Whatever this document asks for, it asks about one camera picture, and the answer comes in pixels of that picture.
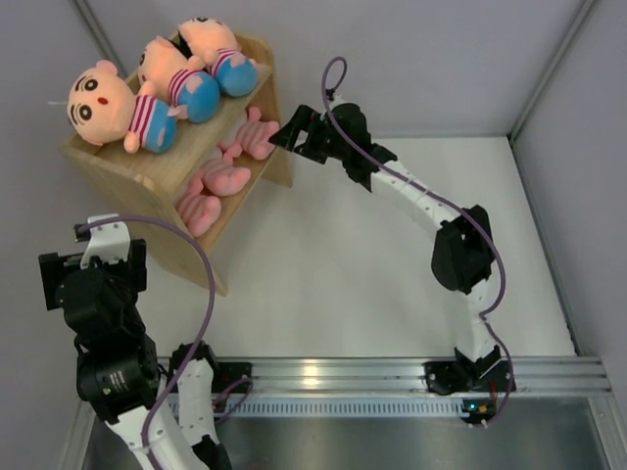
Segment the pink striped plush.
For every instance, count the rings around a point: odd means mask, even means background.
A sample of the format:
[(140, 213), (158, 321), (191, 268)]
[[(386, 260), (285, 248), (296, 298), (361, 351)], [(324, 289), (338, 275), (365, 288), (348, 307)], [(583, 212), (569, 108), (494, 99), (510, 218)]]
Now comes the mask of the pink striped plush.
[(200, 194), (208, 190), (219, 197), (232, 196), (240, 192), (251, 178), (251, 170), (234, 166), (223, 159), (209, 159), (192, 176), (188, 190)]
[(205, 234), (221, 213), (220, 199), (205, 193), (205, 189), (200, 179), (192, 179), (185, 192), (174, 204), (182, 222), (195, 238)]
[(275, 146), (269, 142), (269, 138), (279, 129), (280, 124), (277, 121), (263, 120), (261, 110), (251, 106), (225, 132), (218, 147), (222, 157), (229, 163), (243, 153), (262, 161), (274, 150)]

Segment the boy plush doll blue pants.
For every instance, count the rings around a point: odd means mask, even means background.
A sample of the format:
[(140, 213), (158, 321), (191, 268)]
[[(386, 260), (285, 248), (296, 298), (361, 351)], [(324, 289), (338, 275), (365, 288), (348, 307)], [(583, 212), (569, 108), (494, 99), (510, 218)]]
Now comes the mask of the boy plush doll blue pants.
[(139, 83), (150, 82), (155, 95), (194, 123), (210, 120), (217, 112), (221, 92), (216, 80), (205, 71), (202, 59), (186, 58), (174, 43), (157, 36), (146, 46), (137, 68)]

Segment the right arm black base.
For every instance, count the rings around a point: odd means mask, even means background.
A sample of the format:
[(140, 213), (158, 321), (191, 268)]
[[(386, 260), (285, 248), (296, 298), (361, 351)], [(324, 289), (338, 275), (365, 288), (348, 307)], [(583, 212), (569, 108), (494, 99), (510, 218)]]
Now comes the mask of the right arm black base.
[(503, 359), (428, 361), (424, 364), (424, 373), (428, 391), (439, 396), (494, 391), (504, 393), (512, 377), (509, 365)]

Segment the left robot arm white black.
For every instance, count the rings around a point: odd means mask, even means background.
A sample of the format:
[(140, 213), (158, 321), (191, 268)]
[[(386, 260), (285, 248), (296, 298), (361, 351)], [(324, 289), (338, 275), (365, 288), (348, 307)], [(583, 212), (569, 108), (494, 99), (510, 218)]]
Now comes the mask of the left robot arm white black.
[(76, 390), (144, 469), (228, 469), (211, 393), (221, 368), (206, 343), (180, 346), (161, 370), (136, 307), (147, 283), (146, 244), (39, 257), (46, 307), (74, 332)]

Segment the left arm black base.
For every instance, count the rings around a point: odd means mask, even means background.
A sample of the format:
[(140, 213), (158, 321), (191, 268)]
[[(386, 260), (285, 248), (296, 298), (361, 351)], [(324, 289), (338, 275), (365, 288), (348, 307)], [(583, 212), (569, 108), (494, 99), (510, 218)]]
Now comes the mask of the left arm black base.
[(243, 379), (252, 377), (253, 364), (248, 361), (220, 361), (214, 367), (214, 378), (212, 383), (212, 393), (214, 395), (223, 393), (228, 387), (237, 383), (231, 390), (235, 394), (244, 394), (248, 391), (250, 384), (243, 382)]

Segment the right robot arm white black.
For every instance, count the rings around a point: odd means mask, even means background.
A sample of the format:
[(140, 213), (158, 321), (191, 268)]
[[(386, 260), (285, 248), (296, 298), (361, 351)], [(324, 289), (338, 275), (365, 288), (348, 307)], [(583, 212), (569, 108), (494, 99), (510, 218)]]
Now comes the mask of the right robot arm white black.
[(343, 103), (324, 114), (301, 105), (268, 140), (320, 164), (338, 160), (352, 181), (432, 235), (431, 271), (440, 286), (459, 297), (454, 313), (456, 361), (451, 370), (470, 389), (490, 381), (501, 352), (480, 323), (498, 281), (493, 271), (496, 258), (485, 240), (491, 233), (487, 212), (480, 206), (457, 211), (429, 194), (394, 153), (372, 140), (356, 104)]

